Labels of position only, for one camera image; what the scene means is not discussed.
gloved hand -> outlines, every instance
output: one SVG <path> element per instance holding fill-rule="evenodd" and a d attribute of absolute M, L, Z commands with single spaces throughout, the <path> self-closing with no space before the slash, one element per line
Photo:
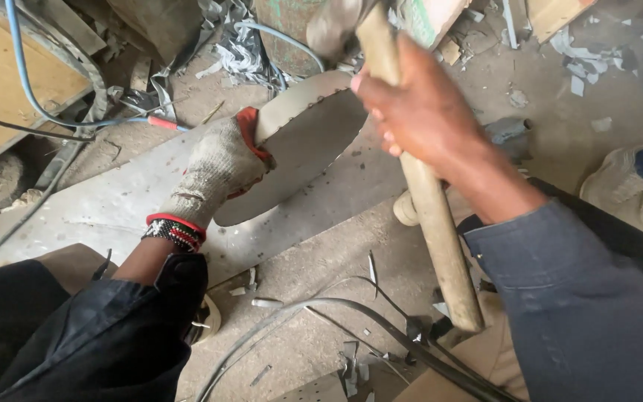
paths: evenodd
<path fill-rule="evenodd" d="M 164 218 L 205 233 L 228 198 L 244 194 L 273 169 L 272 156 L 253 145 L 257 109 L 211 124 L 195 144 L 182 181 L 147 223 Z"/>

black sleeve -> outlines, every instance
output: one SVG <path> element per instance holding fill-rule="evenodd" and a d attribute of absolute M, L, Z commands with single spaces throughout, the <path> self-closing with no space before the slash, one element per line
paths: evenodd
<path fill-rule="evenodd" d="M 154 286 L 100 279 L 60 306 L 0 380 L 0 401 L 173 401 L 203 255 L 170 255 Z"/>
<path fill-rule="evenodd" d="M 533 401 L 643 401 L 643 271 L 553 200 L 465 235 Z"/>

dark blue sleeve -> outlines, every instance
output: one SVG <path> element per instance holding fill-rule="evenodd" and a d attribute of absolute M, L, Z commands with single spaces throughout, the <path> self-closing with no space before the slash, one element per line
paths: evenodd
<path fill-rule="evenodd" d="M 643 271 L 553 200 L 465 235 L 533 401 L 643 401 Z"/>

concrete floor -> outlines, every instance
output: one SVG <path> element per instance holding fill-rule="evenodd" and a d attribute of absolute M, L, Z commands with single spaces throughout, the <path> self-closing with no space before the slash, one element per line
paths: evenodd
<path fill-rule="evenodd" d="M 574 46 L 611 48 L 629 44 L 639 60 L 642 59 L 643 44 L 639 36 L 643 26 L 638 21 L 625 26 L 610 17 L 595 15 L 602 22 L 583 27 L 590 13 L 572 24 L 572 33 L 576 36 Z M 493 27 L 498 26 L 499 19 L 497 14 L 486 18 Z M 176 105 L 183 124 L 198 124 L 221 100 L 225 100 L 225 104 L 215 118 L 232 115 L 245 105 L 258 105 L 266 100 L 266 89 L 262 87 L 222 88 L 219 84 L 224 76 L 222 71 L 195 79 L 194 73 L 211 63 L 206 57 L 196 58 L 185 75 L 172 78 L 174 98 L 190 96 Z M 482 111 L 478 113 L 481 123 L 506 116 L 530 118 L 534 122 L 531 135 L 534 159 L 523 163 L 523 168 L 528 169 L 530 175 L 568 192 L 576 194 L 582 180 L 599 167 L 610 150 L 643 143 L 643 79 L 630 71 L 611 67 L 595 85 L 586 86 L 584 97 L 578 97 L 569 90 L 569 71 L 562 66 L 562 55 L 549 45 L 540 47 L 534 39 L 520 51 L 497 44 L 468 61 L 465 71 L 462 67 L 458 62 L 447 70 L 457 80 L 470 105 Z M 530 103 L 523 109 L 510 105 L 507 92 L 511 87 L 527 96 Z M 612 117 L 612 129 L 595 133 L 590 122 L 604 117 Z M 79 161 L 74 174 L 67 178 L 68 184 L 122 165 L 177 134 L 146 124 L 111 127 Z M 223 326 L 217 336 L 193 347 L 176 400 L 192 398 L 219 356 L 247 329 L 269 315 L 269 311 L 249 305 L 253 297 L 273 297 L 285 302 L 300 300 L 349 275 L 367 275 L 370 249 L 376 256 L 380 286 L 396 303 L 409 314 L 438 318 L 439 314 L 430 306 L 435 278 L 422 233 L 418 227 L 405 227 L 393 218 L 392 201 L 385 201 L 261 264 L 260 287 L 254 295 L 231 297 L 228 294 L 228 290 L 247 281 L 246 274 L 211 289 L 210 295 L 223 316 Z M 361 282 L 349 281 L 327 294 L 362 301 L 395 325 L 403 324 L 384 301 L 371 301 L 371 288 Z M 383 330 L 359 314 L 339 307 L 320 310 L 355 334 L 368 338 L 376 348 L 403 353 Z M 365 328 L 371 331 L 367 337 L 362 335 Z M 338 352 L 344 341 L 348 338 L 336 328 L 301 312 L 229 370 L 211 401 L 266 401 L 340 369 L 342 360 Z M 272 370 L 251 387 L 252 379 L 268 364 Z"/>

